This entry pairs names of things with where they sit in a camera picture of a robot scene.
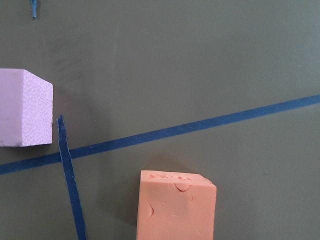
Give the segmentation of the pink foam cube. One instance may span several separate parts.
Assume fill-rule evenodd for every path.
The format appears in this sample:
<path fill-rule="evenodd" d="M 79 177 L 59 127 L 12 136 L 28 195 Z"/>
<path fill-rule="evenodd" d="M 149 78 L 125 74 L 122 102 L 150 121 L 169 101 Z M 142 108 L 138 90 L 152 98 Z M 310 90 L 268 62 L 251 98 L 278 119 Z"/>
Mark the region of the pink foam cube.
<path fill-rule="evenodd" d="M 0 146 L 52 143 L 53 85 L 25 69 L 0 70 Z"/>

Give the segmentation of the orange foam cube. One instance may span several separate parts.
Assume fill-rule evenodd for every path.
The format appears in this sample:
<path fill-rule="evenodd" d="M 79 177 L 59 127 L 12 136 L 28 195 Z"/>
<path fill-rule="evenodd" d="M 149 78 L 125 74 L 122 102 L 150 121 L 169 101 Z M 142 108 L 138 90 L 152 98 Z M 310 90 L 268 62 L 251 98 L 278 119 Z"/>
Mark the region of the orange foam cube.
<path fill-rule="evenodd" d="M 200 174 L 142 170 L 136 239 L 212 240 L 216 196 Z"/>

